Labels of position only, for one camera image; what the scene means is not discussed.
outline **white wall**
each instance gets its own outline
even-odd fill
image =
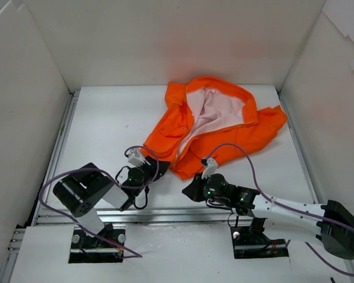
[[[322,13],[282,89],[321,201],[354,214],[354,42]]]
[[[324,0],[24,2],[74,90],[200,75],[280,88]]]
[[[0,267],[44,177],[68,90],[25,6],[0,11]]]

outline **pink lining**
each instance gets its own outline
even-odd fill
[[[194,116],[194,125],[179,145],[178,156],[191,138],[244,123],[242,108],[245,104],[239,98],[228,96],[214,88],[202,88],[188,93],[186,99]]]

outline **orange fabric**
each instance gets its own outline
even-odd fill
[[[195,136],[177,156],[179,144],[194,125],[186,94],[206,87],[241,99],[245,103],[242,108],[244,123]],[[169,83],[165,101],[168,109],[144,145],[151,148],[160,160],[171,162],[171,171],[181,179],[188,179],[196,172],[203,171],[201,159],[221,143],[238,144],[249,154],[263,149],[276,137],[277,131],[287,120],[280,106],[257,111],[255,99],[250,92],[217,78],[196,78],[189,84]],[[234,147],[221,147],[213,158],[222,165],[243,156]]]

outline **bolt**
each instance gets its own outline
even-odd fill
[[[120,234],[120,235],[118,236],[118,242],[124,243],[125,240],[126,240],[126,235],[125,235],[125,234]]]
[[[235,231],[233,234],[232,234],[232,238],[236,239],[237,237],[240,236],[240,233]]]
[[[78,243],[80,240],[80,236],[78,234],[75,234],[72,236],[72,243]]]

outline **orange jacket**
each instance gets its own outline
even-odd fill
[[[221,143],[238,144],[249,154],[263,149],[287,120],[280,106],[257,111],[250,92],[211,77],[169,83],[165,101],[168,109],[144,145],[171,162],[181,179],[203,171],[201,159]],[[221,165],[243,156],[221,147],[212,157]]]

